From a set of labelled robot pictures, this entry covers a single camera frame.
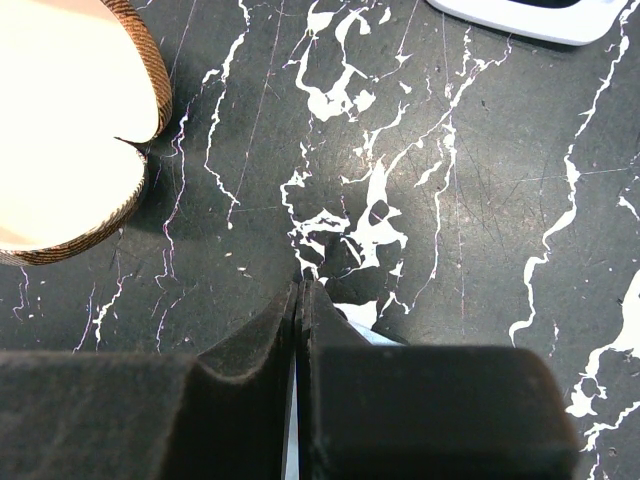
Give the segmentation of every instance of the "white plastic object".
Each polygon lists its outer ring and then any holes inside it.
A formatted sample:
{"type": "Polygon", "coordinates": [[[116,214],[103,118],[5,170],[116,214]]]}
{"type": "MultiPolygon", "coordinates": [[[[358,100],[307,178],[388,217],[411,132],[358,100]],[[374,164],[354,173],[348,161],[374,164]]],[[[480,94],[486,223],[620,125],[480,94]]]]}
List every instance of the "white plastic object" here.
{"type": "Polygon", "coordinates": [[[545,8],[511,0],[427,0],[437,9],[487,27],[566,45],[586,45],[609,31],[627,0],[580,0],[545,8]]]}

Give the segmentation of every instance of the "heart-shaped object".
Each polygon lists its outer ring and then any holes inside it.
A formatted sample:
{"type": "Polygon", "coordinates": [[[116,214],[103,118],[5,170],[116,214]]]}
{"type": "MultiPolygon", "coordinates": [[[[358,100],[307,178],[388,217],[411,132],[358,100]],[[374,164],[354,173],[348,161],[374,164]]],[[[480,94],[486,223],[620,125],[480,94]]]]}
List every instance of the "heart-shaped object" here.
{"type": "Polygon", "coordinates": [[[63,260],[141,202],[167,70],[127,0],[0,0],[0,59],[0,263],[63,260]]]}

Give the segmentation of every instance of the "black marble surface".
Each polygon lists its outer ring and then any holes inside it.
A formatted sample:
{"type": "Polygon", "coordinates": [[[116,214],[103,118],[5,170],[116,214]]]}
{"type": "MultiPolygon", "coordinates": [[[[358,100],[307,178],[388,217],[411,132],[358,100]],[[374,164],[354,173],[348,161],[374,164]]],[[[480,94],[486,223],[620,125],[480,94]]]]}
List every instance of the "black marble surface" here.
{"type": "Polygon", "coordinates": [[[577,478],[636,479],[639,3],[576,49],[422,0],[136,0],[175,92],[152,188],[90,251],[0,267],[0,347],[199,352],[302,267],[375,331],[533,349],[577,478]]]}

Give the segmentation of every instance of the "marble table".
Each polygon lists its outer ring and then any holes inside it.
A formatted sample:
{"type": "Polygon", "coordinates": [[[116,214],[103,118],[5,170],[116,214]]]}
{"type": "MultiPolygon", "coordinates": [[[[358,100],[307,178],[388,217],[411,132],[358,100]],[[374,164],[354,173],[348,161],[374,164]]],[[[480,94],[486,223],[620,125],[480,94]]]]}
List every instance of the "marble table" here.
{"type": "Polygon", "coordinates": [[[0,347],[195,353],[315,276],[392,338],[534,350],[577,478],[637,479],[639,5],[564,48],[422,0],[136,0],[175,92],[148,197],[0,267],[0,347]]]}

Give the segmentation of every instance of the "black countertop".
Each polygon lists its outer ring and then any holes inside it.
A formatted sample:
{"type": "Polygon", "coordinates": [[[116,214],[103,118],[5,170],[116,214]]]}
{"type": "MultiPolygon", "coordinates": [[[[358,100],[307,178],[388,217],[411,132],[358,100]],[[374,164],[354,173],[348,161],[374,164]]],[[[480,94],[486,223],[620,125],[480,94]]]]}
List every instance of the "black countertop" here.
{"type": "Polygon", "coordinates": [[[577,478],[637,478],[640,0],[581,48],[422,0],[134,3],[175,94],[148,197],[0,267],[2,348],[199,352],[302,267],[380,333],[534,350],[577,478]]]}

